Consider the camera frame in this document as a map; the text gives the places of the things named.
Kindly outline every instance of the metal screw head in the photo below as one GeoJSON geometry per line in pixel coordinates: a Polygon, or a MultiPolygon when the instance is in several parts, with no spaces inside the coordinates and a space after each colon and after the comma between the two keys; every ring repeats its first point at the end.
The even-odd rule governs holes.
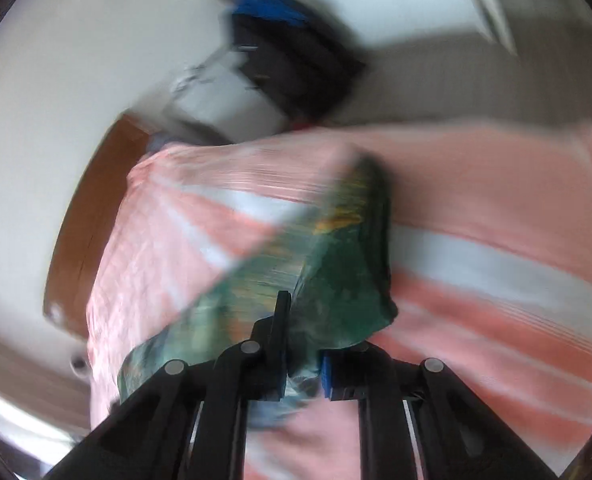
{"type": "Polygon", "coordinates": [[[179,359],[174,359],[173,361],[170,361],[165,365],[165,371],[169,375],[178,375],[183,370],[185,370],[185,363],[183,363],[179,359]]]}
{"type": "Polygon", "coordinates": [[[445,364],[440,359],[436,359],[435,357],[430,357],[429,359],[425,360],[425,368],[427,368],[427,371],[429,372],[437,374],[438,372],[441,372],[444,367],[445,364]]]}
{"type": "Polygon", "coordinates": [[[260,344],[252,339],[248,339],[247,341],[243,341],[242,345],[240,345],[240,351],[243,354],[255,354],[260,350],[260,344]]]}

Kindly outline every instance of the green cloth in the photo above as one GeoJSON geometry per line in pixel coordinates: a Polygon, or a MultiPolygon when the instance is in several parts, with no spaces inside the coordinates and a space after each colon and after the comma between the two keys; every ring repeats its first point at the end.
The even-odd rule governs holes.
{"type": "Polygon", "coordinates": [[[198,364],[249,338],[254,322],[273,312],[278,291],[289,290],[285,399],[250,415],[250,425],[272,424],[296,409],[316,391],[321,349],[357,344],[396,317],[389,296],[389,209],[383,170],[361,158],[321,203],[287,222],[176,322],[130,352],[118,376],[121,401],[171,359],[198,364]]]}

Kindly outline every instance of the bed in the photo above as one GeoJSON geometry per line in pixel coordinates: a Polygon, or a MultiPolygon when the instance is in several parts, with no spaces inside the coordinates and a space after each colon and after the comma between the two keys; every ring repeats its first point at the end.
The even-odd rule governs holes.
{"type": "MultiPolygon", "coordinates": [[[[112,129],[138,146],[132,163],[146,145],[134,128],[142,133],[122,118],[112,129]]],[[[368,126],[234,146],[172,143],[142,159],[129,186],[125,161],[115,200],[100,202],[95,216],[84,197],[93,194],[88,182],[107,182],[94,176],[107,139],[68,210],[45,300],[47,315],[56,303],[63,325],[89,336],[93,425],[125,377],[138,370],[136,383],[146,378],[139,348],[193,322],[201,298],[264,254],[292,219],[320,207],[351,161],[368,153],[394,184],[389,261],[398,311],[371,341],[409,362],[443,359],[558,474],[591,435],[590,124],[556,132],[485,122],[368,126]],[[91,234],[76,237],[84,225],[91,234]],[[67,254],[78,255],[69,259],[76,264],[56,274],[67,254]],[[80,283],[74,295],[71,283],[80,283]]],[[[331,223],[345,226],[351,216],[331,223]]],[[[251,322],[234,313],[221,333],[247,338],[251,322]]],[[[183,358],[199,361],[196,348],[182,349],[183,358]]],[[[311,399],[283,426],[250,437],[246,471],[359,478],[354,415],[311,399]],[[308,439],[324,442],[333,460],[308,439]]]]}

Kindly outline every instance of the wooden bed frame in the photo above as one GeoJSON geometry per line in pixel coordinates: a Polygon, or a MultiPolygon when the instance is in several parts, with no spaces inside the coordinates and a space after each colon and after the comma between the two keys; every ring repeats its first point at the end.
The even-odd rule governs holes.
{"type": "Polygon", "coordinates": [[[60,227],[43,314],[81,338],[88,336],[87,301],[127,190],[127,174],[145,154],[151,133],[129,114],[114,123],[80,179],[60,227]]]}

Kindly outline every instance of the pink blanket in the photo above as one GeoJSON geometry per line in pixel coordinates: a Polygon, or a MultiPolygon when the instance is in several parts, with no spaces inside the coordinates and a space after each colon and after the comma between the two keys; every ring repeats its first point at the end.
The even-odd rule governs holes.
{"type": "MultiPolygon", "coordinates": [[[[592,432],[592,127],[313,130],[172,145],[134,167],[87,307],[92,424],[127,353],[173,321],[358,150],[392,175],[393,298],[372,341],[445,361],[558,474],[592,432]]],[[[241,338],[248,334],[241,333],[241,338]]],[[[358,479],[357,409],[315,400],[249,438],[246,476],[358,479]]]]}

